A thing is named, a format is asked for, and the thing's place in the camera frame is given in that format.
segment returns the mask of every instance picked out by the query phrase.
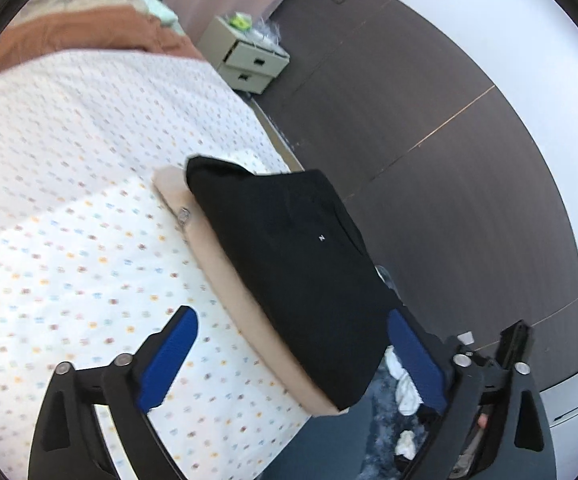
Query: drawer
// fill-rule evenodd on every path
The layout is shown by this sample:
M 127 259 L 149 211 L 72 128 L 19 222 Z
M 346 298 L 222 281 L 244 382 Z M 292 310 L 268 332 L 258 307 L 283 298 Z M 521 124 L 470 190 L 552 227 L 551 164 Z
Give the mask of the drawer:
M 289 58 L 239 41 L 224 63 L 234 68 L 276 77 L 287 66 Z
M 248 70 L 233 68 L 224 64 L 218 67 L 218 73 L 234 90 L 244 90 L 253 94 L 262 94 L 273 79 L 271 76 L 256 74 Z

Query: yellow-green object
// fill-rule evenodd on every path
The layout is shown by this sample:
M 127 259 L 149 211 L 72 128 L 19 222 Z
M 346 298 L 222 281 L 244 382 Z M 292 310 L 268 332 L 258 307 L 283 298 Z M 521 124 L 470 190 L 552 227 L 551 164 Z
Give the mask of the yellow-green object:
M 248 14 L 244 14 L 243 12 L 236 12 L 232 17 L 229 18 L 229 24 L 233 28 L 237 28 L 238 30 L 250 30 L 253 27 L 253 21 L 251 16 Z

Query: blue gripper pad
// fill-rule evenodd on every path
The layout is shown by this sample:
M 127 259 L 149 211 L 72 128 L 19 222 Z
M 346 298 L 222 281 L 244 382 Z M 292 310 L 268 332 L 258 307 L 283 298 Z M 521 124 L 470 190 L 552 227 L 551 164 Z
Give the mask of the blue gripper pad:
M 137 404 L 143 413 L 162 404 L 197 335 L 198 317 L 189 308 L 142 373 Z
M 444 397 L 444 375 L 435 364 L 415 332 L 397 310 L 389 313 L 387 333 L 400 363 L 422 398 L 424 405 L 438 413 L 444 412 L 447 401 Z

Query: bedsheet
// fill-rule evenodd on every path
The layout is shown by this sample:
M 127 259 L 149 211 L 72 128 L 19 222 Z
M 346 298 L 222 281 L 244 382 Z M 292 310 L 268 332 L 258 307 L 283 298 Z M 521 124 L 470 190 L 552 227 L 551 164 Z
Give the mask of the bedsheet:
M 111 362 L 180 304 L 199 334 L 149 418 L 190 480 L 253 479 L 307 420 L 214 296 L 155 168 L 201 153 L 287 168 L 203 61 L 67 51 L 0 75 L 0 467 L 26 478 L 53 368 Z M 132 472 L 99 410 L 122 478 Z

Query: colorful dot pattern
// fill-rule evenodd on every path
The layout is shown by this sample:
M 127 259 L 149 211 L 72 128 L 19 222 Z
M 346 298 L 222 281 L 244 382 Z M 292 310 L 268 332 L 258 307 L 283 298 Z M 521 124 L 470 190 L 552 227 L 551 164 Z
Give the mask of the colorful dot pattern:
M 286 171 L 251 110 L 204 62 L 70 51 L 0 75 L 0 468 L 25 479 L 60 361 L 135 351 L 181 304 L 198 338 L 149 419 L 194 479 L 251 480 L 307 414 L 234 327 L 152 189 L 194 153 Z M 133 471 L 106 409 L 122 478 Z

